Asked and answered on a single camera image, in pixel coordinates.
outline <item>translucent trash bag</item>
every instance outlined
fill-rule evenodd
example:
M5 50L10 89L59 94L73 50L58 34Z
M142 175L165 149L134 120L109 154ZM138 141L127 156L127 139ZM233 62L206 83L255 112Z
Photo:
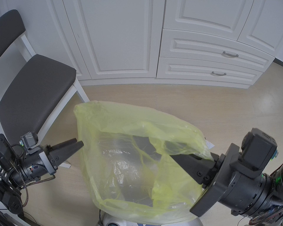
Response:
M115 217L161 225L190 221L202 192L171 157L212 159L202 132L147 107L92 101L75 106L82 174L94 204Z

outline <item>silver metal handle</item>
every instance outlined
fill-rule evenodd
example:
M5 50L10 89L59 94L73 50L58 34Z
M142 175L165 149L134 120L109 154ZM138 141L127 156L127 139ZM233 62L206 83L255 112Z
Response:
M224 75L227 75L226 73L224 73L224 74L217 74L217 73L215 73L214 71L212 72L212 74L213 74L213 75L218 75L218 76L224 76Z
M232 57L239 57L238 54L233 55L233 54L230 54L230 53L226 53L225 51L223 52L223 54L225 54L225 55L227 55L227 56L232 56Z

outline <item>gray chair seat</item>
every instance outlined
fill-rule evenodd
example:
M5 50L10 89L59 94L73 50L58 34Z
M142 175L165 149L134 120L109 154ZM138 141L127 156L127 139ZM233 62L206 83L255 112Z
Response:
M74 68L34 55L0 101L0 119L5 119L0 122L10 144L29 131L38 133L75 79Z

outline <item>wooden floor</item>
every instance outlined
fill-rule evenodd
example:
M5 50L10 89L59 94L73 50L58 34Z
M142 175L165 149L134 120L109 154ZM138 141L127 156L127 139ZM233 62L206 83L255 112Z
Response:
M83 87L90 100L115 101L152 107L186 120L202 130L215 147L225 153L230 143L241 145L245 134L258 127L273 136L279 156L265 169L271 173L283 162L283 67L272 63L249 89L197 85L103 85ZM73 108L80 103L75 95L44 138L54 145L77 137ZM29 203L24 210L42 226L87 226L98 221L79 167L78 155L69 159L70 169L60 168L56 179L29 187ZM241 216L217 203L202 218L204 226L237 225ZM239 225L247 224L243 219Z

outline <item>dark baseboard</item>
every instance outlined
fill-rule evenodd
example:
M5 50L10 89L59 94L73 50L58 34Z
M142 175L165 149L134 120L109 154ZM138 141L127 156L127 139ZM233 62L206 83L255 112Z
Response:
M274 59L274 63L277 63L283 67L283 62L281 60L278 60L277 58Z

